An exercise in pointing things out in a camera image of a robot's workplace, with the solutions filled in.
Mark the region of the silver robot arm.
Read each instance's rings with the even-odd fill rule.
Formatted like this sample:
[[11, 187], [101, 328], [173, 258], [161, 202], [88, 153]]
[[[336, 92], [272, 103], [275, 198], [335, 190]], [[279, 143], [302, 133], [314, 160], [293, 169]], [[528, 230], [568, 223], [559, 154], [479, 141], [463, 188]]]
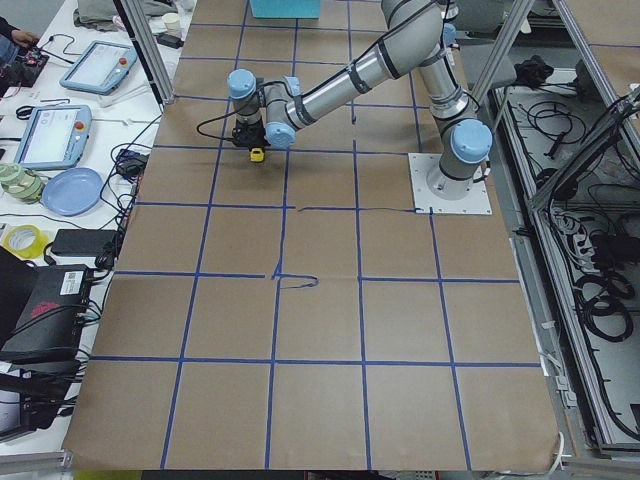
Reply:
[[259, 79], [236, 69], [227, 77], [237, 147], [288, 149], [300, 130], [389, 80], [418, 71], [431, 102], [443, 153], [429, 171], [429, 190], [445, 200], [464, 198], [493, 136], [478, 120], [446, 53], [445, 31], [457, 16], [452, 1], [384, 1], [387, 31], [355, 59], [310, 90], [294, 77]]

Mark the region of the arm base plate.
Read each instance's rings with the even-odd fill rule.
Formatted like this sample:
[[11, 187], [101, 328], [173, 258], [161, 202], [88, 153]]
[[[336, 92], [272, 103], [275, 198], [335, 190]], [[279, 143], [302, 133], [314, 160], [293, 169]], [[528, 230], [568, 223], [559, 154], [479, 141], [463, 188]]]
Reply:
[[452, 180], [440, 169], [440, 154], [409, 153], [414, 210], [436, 215], [491, 215], [481, 168], [467, 180]]

